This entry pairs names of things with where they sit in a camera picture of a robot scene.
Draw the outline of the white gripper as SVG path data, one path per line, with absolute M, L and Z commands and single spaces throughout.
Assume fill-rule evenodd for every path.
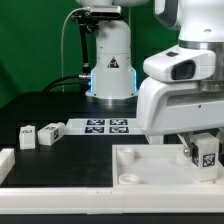
M 168 84 L 147 78 L 140 86 L 136 119 L 149 136 L 178 133 L 189 158 L 194 146 L 188 132 L 224 127 L 224 92 L 200 92 L 197 82 Z M 224 128 L 216 138 L 224 154 Z

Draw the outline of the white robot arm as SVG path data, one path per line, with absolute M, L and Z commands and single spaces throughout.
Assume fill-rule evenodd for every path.
M 191 157 L 194 131 L 224 127 L 224 0 L 153 0 L 150 16 L 138 125 L 148 136 L 180 135 Z

